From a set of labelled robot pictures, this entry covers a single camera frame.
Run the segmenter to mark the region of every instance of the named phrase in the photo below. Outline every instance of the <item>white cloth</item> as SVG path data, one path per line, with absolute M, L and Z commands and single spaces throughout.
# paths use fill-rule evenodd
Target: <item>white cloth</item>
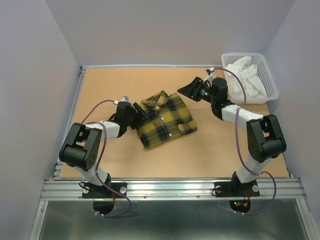
M 235 63 L 227 65 L 225 68 L 233 72 L 240 79 L 247 98 L 266 98 L 268 96 L 258 76 L 258 66 L 251 64 L 251 62 L 252 59 L 250 56 L 244 56 Z M 237 79 L 228 72 L 226 74 L 232 79 L 228 81 L 229 91 L 239 98 L 243 98 L 244 94 Z

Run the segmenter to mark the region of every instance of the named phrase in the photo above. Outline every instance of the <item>wooden table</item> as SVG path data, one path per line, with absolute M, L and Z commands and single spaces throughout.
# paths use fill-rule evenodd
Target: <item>wooden table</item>
M 130 103 L 141 103 L 161 90 L 168 95 L 205 78 L 204 68 L 89 68 L 86 70 L 74 122 L 81 122 L 100 101 L 119 100 L 123 95 Z M 217 71 L 218 77 L 224 73 Z M 235 139 L 235 126 L 222 121 L 211 112 L 206 101 L 195 102 L 185 96 L 183 101 L 197 124 L 197 131 L 145 150 L 137 131 L 128 128 L 120 138 L 111 138 L 101 160 L 101 167 L 111 177 L 119 178 L 204 178 L 231 177 L 240 166 Z M 101 121 L 116 111 L 116 105 L 106 102 L 87 119 Z M 247 105 L 247 110 L 267 115 L 266 104 Z M 241 152 L 248 155 L 247 135 L 239 130 Z M 283 155 L 265 168 L 275 177 L 288 177 Z M 63 165 L 62 178 L 81 177 L 74 168 Z

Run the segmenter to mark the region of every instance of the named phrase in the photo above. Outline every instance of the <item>plaid shirt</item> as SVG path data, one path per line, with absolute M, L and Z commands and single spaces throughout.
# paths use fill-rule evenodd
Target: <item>plaid shirt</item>
M 141 104 L 149 118 L 137 128 L 137 132 L 146 149 L 197 130 L 187 106 L 177 93 L 168 96 L 161 91 L 142 100 Z

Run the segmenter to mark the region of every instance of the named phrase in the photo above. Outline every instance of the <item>cable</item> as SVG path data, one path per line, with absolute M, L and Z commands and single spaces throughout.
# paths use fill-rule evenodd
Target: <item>cable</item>
M 244 194 L 244 198 L 243 198 L 242 202 L 244 202 L 246 200 L 246 198 L 247 198 L 247 193 Z
M 250 196 L 250 190 L 248 190 L 248 194 L 249 194 L 249 197 L 248 197 L 248 201 L 246 201 L 247 204 L 249 203 L 250 198 L 251 198 L 251 196 Z
M 87 190 L 87 191 L 90 191 L 90 188 L 88 186 L 84 186 L 84 184 L 85 184 L 84 181 L 79 182 L 80 188 L 82 188 L 84 190 Z
M 106 102 L 115 102 L 114 100 L 103 100 L 101 102 L 99 102 L 97 105 L 95 105 L 92 110 L 88 113 L 87 116 L 85 116 L 85 118 L 83 119 L 83 121 L 81 122 L 81 124 L 83 124 L 85 122 L 85 120 L 87 120 L 87 118 L 92 114 L 92 112 L 100 105 L 100 104 L 103 104 L 103 103 L 106 103 Z
M 211 190 L 212 196 L 216 196 L 216 191 L 217 191 L 218 189 L 219 189 L 219 187 L 218 187 L 218 188 L 214 188 L 214 189 Z
M 104 100 L 104 101 L 99 102 L 97 105 L 95 105 L 95 106 L 93 107 L 93 109 L 92 109 L 92 110 L 88 113 L 88 115 L 83 119 L 83 121 L 81 122 L 81 124 L 83 124 L 83 123 L 85 122 L 85 120 L 92 114 L 92 112 L 93 112 L 100 104 L 103 104 L 103 103 L 106 103 L 106 102 L 113 102 L 113 103 L 114 103 L 115 101 L 114 101 L 114 100 Z M 107 145 L 107 129 L 106 129 L 106 126 L 105 126 L 104 124 L 102 124 L 101 122 L 99 122 L 99 121 L 92 121 L 92 122 L 89 122 L 89 123 L 87 123 L 87 124 L 99 124 L 99 125 L 102 127 L 102 131 L 103 131 L 103 134 L 104 134 L 103 147 L 102 147 L 102 150 L 101 150 L 101 153 L 100 153 L 98 162 L 97 162 L 96 167 L 95 167 L 95 175 L 96 175 L 97 179 L 99 180 L 99 182 L 100 182 L 106 189 L 108 189 L 110 192 L 112 192 L 112 199 L 114 199 L 114 201 L 116 200 L 116 196 L 115 196 L 114 194 L 116 194 L 116 195 L 119 195 L 119 196 L 122 197 L 122 198 L 125 198 L 125 199 L 129 202 L 129 207 L 128 207 L 125 211 L 123 211 L 123 212 L 121 212 L 121 213 L 118 213 L 118 214 L 116 214 L 116 215 L 108 216 L 108 215 L 100 214 L 99 212 L 95 212 L 95 214 L 96 214 L 96 215 L 99 215 L 99 216 L 102 216 L 102 217 L 104 217 L 104 218 L 114 218 L 114 217 L 121 216 L 121 215 L 127 213 L 127 212 L 130 210 L 130 208 L 131 208 L 131 206 L 132 206 L 131 200 L 130 200 L 126 195 L 121 194 L 120 192 L 117 192 L 117 191 L 113 190 L 111 187 L 109 187 L 108 185 L 106 185 L 106 184 L 104 183 L 104 181 L 102 181 L 102 179 L 100 178 L 100 176 L 99 176 L 99 174 L 98 174 L 99 164 L 100 164 L 100 162 L 101 162 L 102 156 L 103 156 L 103 154 L 104 154 L 104 152 L 105 152 L 106 145 Z
M 130 200 L 126 195 L 123 195 L 123 194 L 121 194 L 120 192 L 117 192 L 117 191 L 113 190 L 111 187 L 109 187 L 108 185 L 106 185 L 106 184 L 104 183 L 104 181 L 101 180 L 101 178 L 100 178 L 100 176 L 99 176 L 99 174 L 98 174 L 99 164 L 100 164 L 101 158 L 102 158 L 102 156 L 103 156 L 103 154 L 104 154 L 104 152 L 105 152 L 105 148 L 106 148 L 106 145 L 107 145 L 107 129 L 106 129 L 106 126 L 103 125 L 101 122 L 95 122 L 95 123 L 96 123 L 96 124 L 99 124 L 100 126 L 102 126 L 102 128 L 103 128 L 103 134 L 104 134 L 103 147 L 102 147 L 102 150 L 101 150 L 101 153 L 100 153 L 98 162 L 97 162 L 96 167 L 95 167 L 95 170 L 96 170 L 96 174 L 95 174 L 95 175 L 96 175 L 96 177 L 98 178 L 99 182 L 100 182 L 105 188 L 107 188 L 110 192 L 112 192 L 112 193 L 114 193 L 114 194 L 117 194 L 118 196 L 120 196 L 120 197 L 122 197 L 122 198 L 125 198 L 125 199 L 128 201 L 128 203 L 129 203 L 129 207 L 128 207 L 125 211 L 123 211 L 123 212 L 121 212 L 121 213 L 118 213 L 118 214 L 116 214 L 116 215 L 108 216 L 108 215 L 104 215 L 104 214 L 100 214 L 99 212 L 96 212 L 96 214 L 100 215 L 101 217 L 104 217 L 104 218 L 114 218 L 114 217 L 118 217 L 118 216 L 121 216 L 121 215 L 127 213 L 127 212 L 130 210 L 130 208 L 131 208 L 131 206 L 132 206 L 132 203 L 131 203 L 131 200 Z
M 240 107 L 238 107 L 238 109 L 236 110 L 236 113 L 235 113 L 235 142 L 236 142 L 236 150 L 237 150 L 237 153 L 238 153 L 238 156 L 239 156 L 239 159 L 240 159 L 240 162 L 242 164 L 242 166 L 251 174 L 255 175 L 255 176 L 260 176 L 262 174 L 268 174 L 270 176 L 270 178 L 272 179 L 273 181 L 273 186 L 274 186 L 274 192 L 273 192 L 273 196 L 272 196 L 272 199 L 271 201 L 269 202 L 269 204 L 264 207 L 263 209 L 259 210 L 259 211 L 256 211 L 256 212 L 247 212 L 247 213 L 241 213 L 243 215 L 256 215 L 256 214 L 260 214 L 262 212 L 264 212 L 265 210 L 267 210 L 274 202 L 275 198 L 276 198 L 276 194 L 277 194 L 277 184 L 276 184 L 276 180 L 275 178 L 271 175 L 270 172 L 268 171 L 262 171 L 260 173 L 256 173 L 256 172 L 253 172 L 251 171 L 245 164 L 243 158 L 242 158 L 242 155 L 241 155 L 241 152 L 240 152 L 240 144 L 239 144 L 239 133 L 238 133 L 238 121 L 239 121 L 239 111 L 242 107 L 244 107 L 246 105 L 246 102 L 247 102 L 247 96 L 246 96 L 246 91 L 245 91 L 245 88 L 243 86 L 243 84 L 241 83 L 240 79 L 230 70 L 228 69 L 225 69 L 223 67 L 216 67 L 215 70 L 222 70 L 222 71 L 225 71 L 227 73 L 230 73 L 231 75 L 233 75 L 235 77 L 235 79 L 238 81 L 238 83 L 240 84 L 240 87 L 242 89 L 242 92 L 243 92 L 243 96 L 244 96 L 244 101 L 243 101 L 243 105 L 241 105 Z
M 212 87 L 211 82 L 209 80 L 205 80 L 203 82 L 209 89 Z

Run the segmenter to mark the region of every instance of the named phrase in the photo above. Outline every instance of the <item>white wall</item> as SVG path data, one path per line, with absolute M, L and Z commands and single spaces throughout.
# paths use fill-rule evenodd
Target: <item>white wall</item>
M 44 0 L 0 7 L 0 238 L 29 239 L 79 67 Z
M 46 0 L 81 66 L 264 53 L 294 0 Z
M 279 118 L 288 169 L 301 177 L 320 231 L 320 1 L 296 0 L 265 57 L 280 98 L 269 103 Z

